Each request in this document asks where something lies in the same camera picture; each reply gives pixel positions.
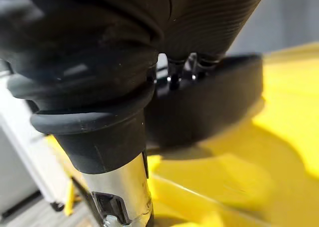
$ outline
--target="ribbed rubber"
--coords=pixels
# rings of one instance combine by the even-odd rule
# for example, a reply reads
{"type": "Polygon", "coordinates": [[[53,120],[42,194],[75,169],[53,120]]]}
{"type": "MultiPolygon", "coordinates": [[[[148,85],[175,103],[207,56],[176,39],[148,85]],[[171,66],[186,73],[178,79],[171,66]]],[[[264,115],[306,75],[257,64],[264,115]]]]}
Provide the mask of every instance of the ribbed rubber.
{"type": "Polygon", "coordinates": [[[222,56],[260,0],[188,0],[173,14],[160,47],[168,57],[183,59],[191,52],[222,56]]]}

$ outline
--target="silver metal tube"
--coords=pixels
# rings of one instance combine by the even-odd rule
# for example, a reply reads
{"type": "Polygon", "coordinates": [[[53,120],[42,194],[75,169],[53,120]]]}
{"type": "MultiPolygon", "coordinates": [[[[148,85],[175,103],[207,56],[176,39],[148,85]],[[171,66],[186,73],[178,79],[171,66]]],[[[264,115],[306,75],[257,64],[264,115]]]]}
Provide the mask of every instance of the silver metal tube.
{"type": "MultiPolygon", "coordinates": [[[[125,226],[145,227],[153,211],[148,189],[143,155],[138,155],[125,166],[103,174],[83,174],[91,192],[107,193],[124,201],[130,224],[125,226]]],[[[104,217],[107,227],[122,226],[117,218],[104,217]]]]}

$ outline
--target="yellow panel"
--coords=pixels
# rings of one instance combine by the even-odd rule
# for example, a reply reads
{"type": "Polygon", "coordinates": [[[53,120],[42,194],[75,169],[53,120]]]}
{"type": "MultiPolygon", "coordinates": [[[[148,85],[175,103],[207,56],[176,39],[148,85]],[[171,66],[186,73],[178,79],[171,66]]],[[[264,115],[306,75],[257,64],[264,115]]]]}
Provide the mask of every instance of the yellow panel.
{"type": "Polygon", "coordinates": [[[148,157],[158,227],[319,226],[319,44],[264,60],[262,112],[188,149],[148,157]]]}

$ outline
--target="yellow surface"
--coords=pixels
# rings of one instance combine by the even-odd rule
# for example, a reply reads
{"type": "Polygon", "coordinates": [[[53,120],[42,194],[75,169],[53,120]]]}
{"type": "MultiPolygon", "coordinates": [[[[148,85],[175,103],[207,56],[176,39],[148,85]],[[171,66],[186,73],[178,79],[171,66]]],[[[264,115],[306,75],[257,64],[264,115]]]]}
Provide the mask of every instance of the yellow surface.
{"type": "Polygon", "coordinates": [[[69,180],[68,183],[68,190],[67,190],[67,201],[65,202],[64,205],[64,214],[66,216],[69,216],[71,214],[73,214],[73,204],[75,202],[75,191],[74,191],[74,185],[72,180],[69,180]]]}
{"type": "Polygon", "coordinates": [[[319,44],[264,60],[258,115],[148,157],[158,227],[319,226],[319,44]]]}

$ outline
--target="gray wall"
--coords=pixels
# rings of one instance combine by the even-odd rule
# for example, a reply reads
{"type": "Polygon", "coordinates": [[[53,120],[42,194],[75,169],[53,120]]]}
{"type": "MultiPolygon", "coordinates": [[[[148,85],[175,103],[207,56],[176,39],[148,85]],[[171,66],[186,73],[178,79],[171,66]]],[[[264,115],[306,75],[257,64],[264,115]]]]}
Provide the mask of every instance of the gray wall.
{"type": "Polygon", "coordinates": [[[262,0],[228,53],[269,52],[319,41],[319,0],[262,0]]]}

